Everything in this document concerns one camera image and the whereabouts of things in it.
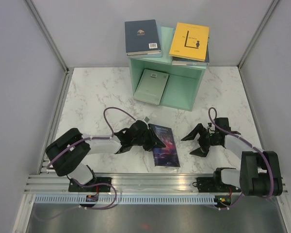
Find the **purple night sky book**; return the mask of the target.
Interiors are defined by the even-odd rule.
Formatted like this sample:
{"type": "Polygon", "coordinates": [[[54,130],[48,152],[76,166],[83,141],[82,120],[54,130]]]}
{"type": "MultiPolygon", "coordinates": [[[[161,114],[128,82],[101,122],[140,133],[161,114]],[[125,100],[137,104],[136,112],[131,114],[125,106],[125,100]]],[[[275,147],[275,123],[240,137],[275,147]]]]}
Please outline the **purple night sky book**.
{"type": "Polygon", "coordinates": [[[155,135],[165,144],[164,148],[154,148],[154,166],[160,167],[180,167],[177,148],[171,128],[149,124],[155,135]]]}

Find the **pale green grey book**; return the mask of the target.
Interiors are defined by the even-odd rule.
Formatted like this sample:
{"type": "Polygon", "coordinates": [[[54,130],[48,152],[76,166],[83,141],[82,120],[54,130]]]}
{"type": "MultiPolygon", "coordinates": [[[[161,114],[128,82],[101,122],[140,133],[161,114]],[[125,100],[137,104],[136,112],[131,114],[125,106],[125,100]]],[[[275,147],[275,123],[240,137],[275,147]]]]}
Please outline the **pale green grey book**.
{"type": "Polygon", "coordinates": [[[169,78],[168,73],[145,69],[133,98],[138,101],[159,105],[169,78]]]}

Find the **teal ocean cover book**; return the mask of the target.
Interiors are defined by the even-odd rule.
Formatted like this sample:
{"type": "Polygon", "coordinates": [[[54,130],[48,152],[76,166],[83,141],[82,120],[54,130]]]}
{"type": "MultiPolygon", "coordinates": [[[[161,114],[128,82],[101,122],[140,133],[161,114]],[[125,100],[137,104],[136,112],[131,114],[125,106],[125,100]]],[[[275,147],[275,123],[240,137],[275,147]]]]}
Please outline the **teal ocean cover book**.
{"type": "Polygon", "coordinates": [[[197,61],[187,58],[172,57],[171,64],[174,66],[208,66],[210,62],[209,50],[206,49],[206,56],[204,61],[197,61]]]}

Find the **yellow hardcover book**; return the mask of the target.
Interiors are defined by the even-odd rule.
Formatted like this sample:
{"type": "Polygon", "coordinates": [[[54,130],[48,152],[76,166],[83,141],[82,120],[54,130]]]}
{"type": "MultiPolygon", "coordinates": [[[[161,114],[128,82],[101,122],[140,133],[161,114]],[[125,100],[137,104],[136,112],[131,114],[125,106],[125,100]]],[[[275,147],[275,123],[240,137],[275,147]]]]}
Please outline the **yellow hardcover book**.
{"type": "Polygon", "coordinates": [[[204,62],[210,28],[178,22],[170,47],[172,57],[204,62]]]}

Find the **dark blue hardcover book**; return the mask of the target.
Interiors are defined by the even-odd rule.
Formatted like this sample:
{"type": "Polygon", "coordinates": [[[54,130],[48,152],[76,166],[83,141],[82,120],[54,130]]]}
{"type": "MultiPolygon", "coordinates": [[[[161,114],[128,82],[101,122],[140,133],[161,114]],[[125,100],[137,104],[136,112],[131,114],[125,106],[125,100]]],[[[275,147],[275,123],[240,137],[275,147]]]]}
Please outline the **dark blue hardcover book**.
{"type": "Polygon", "coordinates": [[[127,56],[147,52],[161,52],[155,19],[126,21],[124,27],[127,56]]]}

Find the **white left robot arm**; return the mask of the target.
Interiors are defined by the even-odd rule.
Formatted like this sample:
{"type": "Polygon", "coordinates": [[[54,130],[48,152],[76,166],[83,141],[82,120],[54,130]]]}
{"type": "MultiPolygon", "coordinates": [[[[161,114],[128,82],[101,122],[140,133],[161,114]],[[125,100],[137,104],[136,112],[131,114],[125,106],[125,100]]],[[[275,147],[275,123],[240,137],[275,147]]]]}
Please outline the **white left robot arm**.
{"type": "Polygon", "coordinates": [[[48,167],[53,167],[57,176],[67,176],[85,191],[93,191],[96,179],[92,169],[82,161],[91,154],[122,154],[139,146],[145,151],[165,148],[153,129],[144,121],[137,120],[111,136],[90,136],[72,128],[47,146],[45,153],[48,167]]]}

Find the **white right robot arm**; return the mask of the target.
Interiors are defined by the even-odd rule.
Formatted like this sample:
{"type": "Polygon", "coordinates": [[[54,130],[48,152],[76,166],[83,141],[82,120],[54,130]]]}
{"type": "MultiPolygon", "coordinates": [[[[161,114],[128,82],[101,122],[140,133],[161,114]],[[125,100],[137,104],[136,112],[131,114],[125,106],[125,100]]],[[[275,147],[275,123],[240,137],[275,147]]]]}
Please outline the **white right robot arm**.
{"type": "Polygon", "coordinates": [[[219,167],[214,171],[212,187],[223,191],[230,185],[246,196],[280,196],[283,183],[277,153],[252,146],[238,131],[231,130],[227,117],[216,118],[213,123],[213,132],[199,123],[182,138],[182,141],[198,141],[199,147],[191,155],[206,157],[211,147],[222,146],[239,157],[239,170],[219,167]]]}

